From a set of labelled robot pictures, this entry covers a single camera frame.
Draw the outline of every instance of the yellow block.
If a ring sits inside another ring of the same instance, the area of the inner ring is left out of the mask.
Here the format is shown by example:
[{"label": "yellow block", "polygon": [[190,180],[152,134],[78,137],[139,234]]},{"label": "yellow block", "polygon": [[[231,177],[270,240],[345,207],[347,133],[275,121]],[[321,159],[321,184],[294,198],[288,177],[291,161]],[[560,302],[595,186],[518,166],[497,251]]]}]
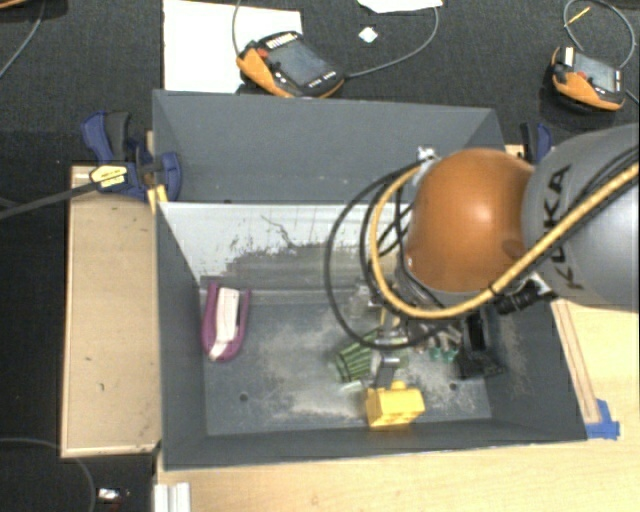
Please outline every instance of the yellow block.
[{"label": "yellow block", "polygon": [[424,411],[422,393],[394,380],[391,389],[367,389],[367,420],[370,428],[408,425]]}]

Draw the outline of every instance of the black object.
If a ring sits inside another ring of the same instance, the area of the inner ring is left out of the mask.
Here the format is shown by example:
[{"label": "black object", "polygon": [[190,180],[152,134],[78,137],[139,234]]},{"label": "black object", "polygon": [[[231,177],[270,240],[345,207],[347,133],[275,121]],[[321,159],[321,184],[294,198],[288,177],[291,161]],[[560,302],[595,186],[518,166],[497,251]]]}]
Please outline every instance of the black object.
[{"label": "black object", "polygon": [[505,371],[489,353],[490,340],[484,324],[480,313],[473,313],[463,321],[463,344],[454,360],[456,377],[461,380],[493,377]]},{"label": "black object", "polygon": [[33,210],[37,210],[38,208],[42,208],[44,206],[50,206],[52,204],[60,203],[63,201],[69,201],[74,197],[79,197],[88,192],[92,192],[96,189],[96,185],[91,183],[86,183],[85,185],[81,185],[79,187],[72,188],[70,190],[65,190],[63,192],[59,192],[57,194],[52,194],[47,197],[43,197],[41,199],[36,199],[35,201],[31,201],[26,204],[20,204],[17,206],[12,206],[0,212],[0,221],[4,219],[8,219],[9,217],[14,217],[16,215],[21,215],[23,213],[27,213]]},{"label": "black object", "polygon": [[[387,174],[386,176],[383,176],[382,178],[374,181],[373,183],[371,183],[369,186],[367,186],[364,190],[362,190],[360,193],[358,193],[358,195],[356,195],[353,199],[351,199],[349,201],[349,203],[347,204],[347,206],[345,208],[343,208],[343,210],[340,212],[340,215],[338,216],[338,218],[336,219],[336,221],[333,223],[333,226],[331,227],[331,232],[329,233],[329,238],[327,239],[326,242],[326,250],[325,250],[325,257],[324,257],[324,271],[323,271],[323,275],[324,275],[324,289],[327,293],[327,298],[329,301],[329,306],[331,307],[331,311],[333,312],[336,320],[338,321],[338,324],[340,325],[340,327],[342,327],[342,329],[344,330],[344,332],[353,340],[357,341],[358,343],[360,343],[360,345],[362,345],[363,347],[368,347],[368,348],[372,348],[372,349],[384,349],[384,350],[389,350],[389,351],[393,351],[393,350],[402,350],[408,347],[412,347],[415,346],[419,343],[421,343],[422,341],[424,341],[425,336],[418,336],[416,338],[413,338],[409,341],[407,341],[406,343],[401,343],[401,344],[392,344],[392,345],[378,345],[376,343],[373,343],[371,341],[366,340],[363,336],[359,335],[358,333],[356,333],[347,323],[347,321],[345,320],[344,316],[342,315],[342,312],[340,311],[340,307],[338,306],[337,301],[335,300],[334,297],[334,292],[333,292],[333,283],[331,280],[331,256],[333,253],[333,248],[334,248],[334,244],[335,244],[335,240],[336,240],[336,236],[338,234],[338,231],[340,229],[340,226],[342,225],[342,223],[344,222],[344,220],[346,219],[346,217],[349,215],[349,212],[351,212],[351,210],[353,210],[353,208],[358,205],[365,197],[367,197],[367,195],[369,195],[371,192],[373,191],[379,191],[379,189],[384,189],[385,186],[387,186],[390,182],[392,182],[394,179],[396,179],[397,177],[401,176],[402,174],[404,174],[406,171],[408,171],[409,169],[411,169],[414,164],[410,164],[407,167],[403,167],[402,169],[399,169],[397,171],[394,171],[390,174]],[[371,210],[371,206],[369,207],[369,210],[367,212],[367,214],[370,213]],[[365,221],[363,223],[363,225],[366,225],[368,215],[365,216]],[[360,244],[360,259],[361,259],[361,264],[362,264],[362,257],[363,257],[363,245],[362,242]],[[371,282],[371,280],[369,279],[369,272],[368,269],[364,269],[364,277],[367,280],[367,285],[368,287],[373,290],[373,283]],[[384,303],[384,299],[382,298],[382,296],[377,296],[377,298],[379,298],[380,300],[383,301],[383,305],[385,307],[389,307],[387,304]]]},{"label": "black object", "polygon": [[461,347],[455,358],[455,371],[458,379],[467,380],[493,377],[505,370],[487,354],[469,353]]},{"label": "black object", "polygon": [[527,281],[521,290],[512,295],[501,297],[494,305],[499,315],[508,315],[521,311],[539,300],[550,300],[555,297],[556,295],[553,293],[540,294],[537,285],[533,281]]}]

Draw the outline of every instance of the wooden table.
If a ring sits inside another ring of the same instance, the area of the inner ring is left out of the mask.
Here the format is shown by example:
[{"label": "wooden table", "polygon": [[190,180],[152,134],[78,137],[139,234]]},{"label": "wooden table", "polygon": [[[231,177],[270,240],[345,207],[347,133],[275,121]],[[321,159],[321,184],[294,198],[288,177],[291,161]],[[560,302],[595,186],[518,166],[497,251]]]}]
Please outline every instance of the wooden table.
[{"label": "wooden table", "polygon": [[[86,173],[74,169],[74,186]],[[97,193],[70,209],[62,454],[149,452],[161,437],[153,216]],[[189,482],[194,512],[638,510],[638,315],[566,302],[555,313],[583,414],[597,414],[594,393],[606,399],[617,442],[188,472],[159,464],[157,480]]]}]

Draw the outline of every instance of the purple object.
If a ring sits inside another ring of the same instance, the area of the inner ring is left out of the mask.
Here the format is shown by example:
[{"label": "purple object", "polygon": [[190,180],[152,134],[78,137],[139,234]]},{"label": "purple object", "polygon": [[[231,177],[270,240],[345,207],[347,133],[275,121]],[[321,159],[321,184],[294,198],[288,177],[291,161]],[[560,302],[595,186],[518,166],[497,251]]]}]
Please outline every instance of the purple object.
[{"label": "purple object", "polygon": [[[240,292],[239,306],[240,314],[238,315],[236,334],[234,338],[229,342],[217,341],[218,330],[216,326],[216,316],[218,311],[218,295],[220,287],[216,282],[211,282],[207,288],[207,302],[204,308],[204,315],[202,317],[202,326],[200,330],[200,340],[202,343],[202,349],[204,353],[212,361],[229,361],[233,359],[242,345],[244,334],[246,330],[247,317],[249,315],[249,298],[251,297],[251,290],[245,290]],[[217,356],[213,356],[214,348],[217,348],[217,343],[226,345],[225,348]]]},{"label": "purple object", "polygon": [[165,173],[165,185],[169,201],[177,201],[182,186],[182,169],[178,162],[178,155],[175,152],[162,154],[162,167]]},{"label": "purple object", "polygon": [[108,164],[114,160],[109,137],[104,122],[107,114],[99,111],[91,114],[80,125],[85,145],[95,153],[99,164]]}]

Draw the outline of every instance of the black device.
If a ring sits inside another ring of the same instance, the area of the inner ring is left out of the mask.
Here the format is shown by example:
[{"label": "black device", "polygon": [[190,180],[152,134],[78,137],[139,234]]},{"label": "black device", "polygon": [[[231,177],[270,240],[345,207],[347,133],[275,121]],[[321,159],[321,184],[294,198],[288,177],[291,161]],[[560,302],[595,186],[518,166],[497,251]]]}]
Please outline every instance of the black device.
[{"label": "black device", "polygon": [[298,32],[251,41],[236,63],[246,78],[275,96],[326,98],[344,83],[344,71],[321,57]]}]

